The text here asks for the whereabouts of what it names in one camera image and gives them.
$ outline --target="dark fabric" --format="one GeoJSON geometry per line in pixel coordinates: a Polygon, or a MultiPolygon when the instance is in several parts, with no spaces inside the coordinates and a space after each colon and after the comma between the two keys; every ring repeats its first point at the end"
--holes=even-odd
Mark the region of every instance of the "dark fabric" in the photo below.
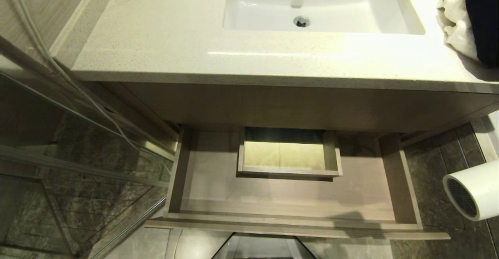
{"type": "Polygon", "coordinates": [[[499,0],[466,0],[478,59],[488,67],[499,60],[499,0]]]}

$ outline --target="wall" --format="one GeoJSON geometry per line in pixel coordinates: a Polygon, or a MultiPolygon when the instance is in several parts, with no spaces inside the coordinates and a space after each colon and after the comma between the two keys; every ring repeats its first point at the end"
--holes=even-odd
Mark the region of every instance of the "wall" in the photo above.
{"type": "MultiPolygon", "coordinates": [[[[28,11],[47,46],[50,47],[69,21],[81,0],[25,0],[28,11]]],[[[30,38],[18,0],[0,0],[0,34],[37,62],[47,62],[30,38]]]]}

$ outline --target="shower enclosure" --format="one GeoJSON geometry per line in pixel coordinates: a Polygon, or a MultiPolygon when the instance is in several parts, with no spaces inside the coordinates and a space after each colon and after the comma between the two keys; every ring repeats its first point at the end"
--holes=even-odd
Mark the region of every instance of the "shower enclosure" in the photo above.
{"type": "Polygon", "coordinates": [[[0,56],[0,257],[104,257],[161,208],[174,152],[124,128],[130,145],[0,56]]]}

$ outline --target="wood grain panel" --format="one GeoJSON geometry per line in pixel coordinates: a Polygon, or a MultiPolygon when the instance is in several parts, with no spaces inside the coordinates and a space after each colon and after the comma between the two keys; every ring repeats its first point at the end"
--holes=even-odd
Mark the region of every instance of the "wood grain panel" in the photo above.
{"type": "Polygon", "coordinates": [[[395,221],[383,220],[360,220],[341,218],[314,218],[314,217],[290,217],[290,216],[269,216],[248,213],[195,213],[192,211],[182,211],[180,213],[169,213],[168,219],[183,220],[206,220],[224,222],[245,222],[258,224],[276,225],[299,225],[317,226],[331,228],[355,228],[355,229],[419,229],[417,224],[398,224],[395,221]]]}
{"type": "Polygon", "coordinates": [[[249,234],[284,234],[289,236],[318,236],[322,238],[383,238],[387,240],[450,240],[443,232],[421,230],[398,231],[381,229],[331,229],[329,227],[297,227],[293,225],[248,224],[201,220],[148,220],[146,227],[164,229],[209,229],[249,234]]]}
{"type": "Polygon", "coordinates": [[[162,119],[188,124],[415,132],[490,106],[497,94],[125,83],[162,119]]]}
{"type": "MultiPolygon", "coordinates": [[[[28,10],[48,47],[52,46],[57,35],[66,25],[81,0],[25,0],[28,10]]],[[[33,57],[45,64],[45,58],[38,52],[21,14],[18,0],[0,0],[0,25],[2,36],[33,57]]]]}
{"type": "Polygon", "coordinates": [[[189,155],[191,153],[191,140],[192,130],[188,127],[182,128],[177,152],[175,153],[175,161],[173,162],[170,185],[168,187],[165,216],[168,215],[168,212],[180,211],[188,169],[187,163],[189,162],[189,155]]]}
{"type": "Polygon", "coordinates": [[[380,138],[379,145],[390,188],[395,220],[399,223],[416,222],[422,229],[416,194],[398,135],[390,134],[380,138]]]}
{"type": "MultiPolygon", "coordinates": [[[[380,156],[342,156],[344,176],[334,182],[240,178],[239,132],[194,133],[191,145],[187,174],[174,169],[179,176],[170,185],[186,179],[180,211],[395,220],[380,156]]],[[[170,196],[178,205],[178,195],[170,196]]],[[[177,205],[170,212],[178,212],[177,205]]]]}

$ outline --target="drawer front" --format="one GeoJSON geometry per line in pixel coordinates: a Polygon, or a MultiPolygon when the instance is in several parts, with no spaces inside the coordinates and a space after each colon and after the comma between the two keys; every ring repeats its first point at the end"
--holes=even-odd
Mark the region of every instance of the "drawer front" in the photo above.
{"type": "Polygon", "coordinates": [[[163,120],[182,124],[411,133],[441,127],[483,108],[492,113],[499,101],[497,94],[464,92],[174,83],[123,85],[163,120]]]}
{"type": "Polygon", "coordinates": [[[300,227],[294,225],[247,224],[244,222],[209,222],[197,220],[153,219],[145,227],[164,229],[209,229],[212,231],[278,234],[284,236],[315,236],[318,238],[380,238],[385,240],[450,240],[443,232],[423,232],[421,230],[381,230],[381,229],[323,229],[319,227],[300,227]]]}

